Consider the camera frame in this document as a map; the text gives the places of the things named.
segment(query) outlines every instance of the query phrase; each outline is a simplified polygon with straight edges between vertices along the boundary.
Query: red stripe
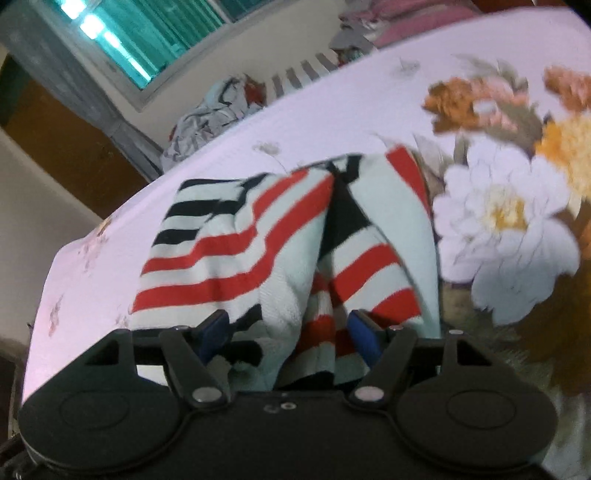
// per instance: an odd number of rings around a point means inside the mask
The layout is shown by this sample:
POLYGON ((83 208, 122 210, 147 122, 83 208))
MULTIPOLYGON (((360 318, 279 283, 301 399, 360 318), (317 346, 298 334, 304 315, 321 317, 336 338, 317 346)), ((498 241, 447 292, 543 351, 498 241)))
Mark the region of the red stripe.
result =
POLYGON ((376 245, 364 252, 329 283, 333 307, 349 300, 377 272, 398 263, 398 256, 389 245, 376 245))
POLYGON ((418 199, 421 200, 427 213, 431 215, 425 181, 414 158, 412 158, 404 147, 398 147, 396 150, 389 151, 386 153, 386 157, 394 170, 398 172, 408 186, 413 189, 414 193, 417 194, 418 199))
POLYGON ((388 328, 420 314, 421 309, 413 290, 405 288, 383 300, 376 308, 372 309, 369 316, 381 328, 388 328))
POLYGON ((251 225, 240 233, 207 236, 195 243, 191 251, 182 257, 152 258, 146 262, 142 275, 162 270, 183 270, 191 268, 204 257, 214 255, 238 255, 243 253, 256 237, 256 222, 267 209, 292 185, 303 180, 308 171, 300 170, 274 183, 252 205, 253 220, 251 225))
POLYGON ((228 301, 259 287, 270 275, 275 257, 285 243, 304 225, 324 212, 332 193, 333 176, 328 175, 277 222, 265 237, 265 254, 250 272, 228 278, 209 278, 194 285, 156 287, 138 293, 134 312, 159 307, 228 301))
POLYGON ((329 289, 328 284, 324 277, 320 274, 320 272, 316 272, 314 274, 314 278, 312 279, 312 288, 310 290, 310 295, 316 295, 321 291, 327 291, 329 289))
POLYGON ((293 356, 325 342, 335 342, 336 326, 331 315, 320 315, 313 322, 304 324, 293 356))
POLYGON ((335 341, 335 354, 337 358, 340 356, 350 355, 356 351, 355 344, 353 343, 351 335, 349 335, 349 331, 346 328, 338 330, 336 332, 335 341))

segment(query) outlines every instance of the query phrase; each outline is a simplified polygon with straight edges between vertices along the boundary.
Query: white wall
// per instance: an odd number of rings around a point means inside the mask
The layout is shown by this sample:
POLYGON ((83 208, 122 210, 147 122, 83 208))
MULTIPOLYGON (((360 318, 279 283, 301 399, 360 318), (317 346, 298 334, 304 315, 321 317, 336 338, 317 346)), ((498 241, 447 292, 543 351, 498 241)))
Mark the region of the white wall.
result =
POLYGON ((0 349, 21 356, 57 251, 100 219, 0 129, 0 349))
POLYGON ((263 82, 327 49, 339 31, 338 15, 344 8, 345 0, 297 0, 278 8, 190 64, 140 113, 89 61, 81 60, 127 120, 165 146, 178 118, 218 80, 246 73, 263 82))

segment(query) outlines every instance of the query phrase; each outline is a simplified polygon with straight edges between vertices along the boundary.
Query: window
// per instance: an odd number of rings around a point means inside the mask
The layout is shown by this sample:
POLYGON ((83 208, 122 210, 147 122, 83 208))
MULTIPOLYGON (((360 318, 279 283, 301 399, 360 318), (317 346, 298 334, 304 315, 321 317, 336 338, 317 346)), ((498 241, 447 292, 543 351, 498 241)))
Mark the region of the window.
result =
POLYGON ((270 0, 48 0, 141 90, 211 33, 270 0))

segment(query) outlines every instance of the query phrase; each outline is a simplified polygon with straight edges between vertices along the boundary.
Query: bed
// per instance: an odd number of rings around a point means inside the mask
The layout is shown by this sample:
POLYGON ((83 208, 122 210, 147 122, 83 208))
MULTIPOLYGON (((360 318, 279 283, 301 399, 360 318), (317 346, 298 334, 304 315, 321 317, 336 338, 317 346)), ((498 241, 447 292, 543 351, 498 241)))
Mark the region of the bed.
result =
POLYGON ((560 422, 544 466, 588 478, 590 73, 583 21, 568 9, 520 9, 424 34, 277 100, 56 255, 24 398, 129 325, 140 271, 185 179, 281 174, 402 144, 431 197, 443 328, 475 335, 547 392, 560 422))

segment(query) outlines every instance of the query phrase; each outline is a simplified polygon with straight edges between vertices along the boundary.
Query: red and white striped fabric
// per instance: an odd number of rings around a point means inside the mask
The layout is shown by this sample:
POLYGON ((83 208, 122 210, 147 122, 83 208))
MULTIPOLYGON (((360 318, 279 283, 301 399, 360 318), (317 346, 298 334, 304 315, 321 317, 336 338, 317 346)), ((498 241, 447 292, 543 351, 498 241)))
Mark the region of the red and white striped fabric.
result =
POLYGON ((351 310, 439 334, 393 246, 401 235, 409 255, 434 258, 423 178, 404 148, 285 177, 185 181, 131 327, 195 326, 224 309, 236 332, 207 367, 225 388, 346 388, 366 373, 346 330, 351 310))

